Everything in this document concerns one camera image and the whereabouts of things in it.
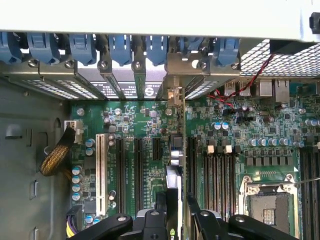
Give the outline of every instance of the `blue plastic clip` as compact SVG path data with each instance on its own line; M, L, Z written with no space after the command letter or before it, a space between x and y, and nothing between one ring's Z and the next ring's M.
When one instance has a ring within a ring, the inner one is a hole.
M154 66L165 64L167 59L167 36L146 37L146 57Z
M94 36L92 34L70 34L70 49L72 57L85 66L97 62Z
M120 66L132 63L130 35L109 35L109 49L111 59Z
M22 52L13 32L0 32L0 61L6 64L19 64Z
M198 51L203 37L180 37L180 49L183 53Z
M238 55L239 39L218 38L215 42L214 53L217 56L218 66L234 64Z
M27 33L32 57L48 65L60 62L58 43L53 33Z

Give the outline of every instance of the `white pci slot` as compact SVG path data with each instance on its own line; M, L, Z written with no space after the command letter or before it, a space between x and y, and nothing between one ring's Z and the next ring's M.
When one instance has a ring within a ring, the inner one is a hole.
M105 216L108 210L107 134L95 135L96 214Z

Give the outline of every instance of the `motherboard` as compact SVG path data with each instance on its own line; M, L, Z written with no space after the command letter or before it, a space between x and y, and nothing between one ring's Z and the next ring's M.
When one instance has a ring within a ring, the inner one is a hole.
M292 94L290 102L276 104L235 97L230 103L233 108L202 97L185 104L187 191L201 209L225 221L245 214L302 239L302 202L309 196L294 183L313 174L302 166L302 155L318 152L320 98ZM156 194L167 189L170 136L180 127L177 109L166 101L71 107L71 118L83 124L83 142L71 150L73 177L81 178L72 184L72 204L83 207L83 229L115 213L135 218L153 208ZM96 211L98 143L107 149L102 215Z

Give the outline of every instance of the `blue retention latch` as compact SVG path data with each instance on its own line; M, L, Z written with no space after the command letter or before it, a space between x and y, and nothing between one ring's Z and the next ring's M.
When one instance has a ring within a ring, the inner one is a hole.
M239 39L237 38L218 38L215 42L214 53L217 56L218 66L234 64L239 50Z
M70 34L70 49L72 57L85 66L97 62L94 36L92 34Z
M22 52L13 32L0 32L0 61L6 64L19 64Z
M111 59L120 66L132 63L132 49L130 35L109 35L109 49Z
M53 33L27 33L27 40L32 57L48 65L60 62L58 43Z
M165 64L167 58L167 36L146 37L146 57L154 66Z
M203 40L203 37L182 36L180 37L180 49L183 53L198 51Z

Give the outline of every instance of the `metal mesh grille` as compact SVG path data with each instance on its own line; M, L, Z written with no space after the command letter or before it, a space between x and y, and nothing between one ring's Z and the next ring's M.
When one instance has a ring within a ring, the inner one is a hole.
M241 58L241 75L257 74L270 56L269 39L265 39ZM294 55L276 55L262 76L315 77L320 75L320 43Z
M198 86L194 91L192 91L188 96L186 96L185 99L194 99L199 95L202 95L203 93L211 89L216 83L217 83L216 81L205 81L200 86Z
M23 80L23 82L27 83L27 84L30 84L34 87L37 87L39 89L42 89L42 90L45 90L45 91L48 91L52 94L56 94L58 96L61 96L63 98L66 98L66 99L78 99L77 96L74 96L68 92L65 92L63 90L60 90L59 88L56 88L55 86L52 86L46 82L43 82L41 80Z
M86 97L87 99L98 99L97 96L89 92L88 90L81 87L79 84L71 80L56 80L57 83L67 87L68 89Z

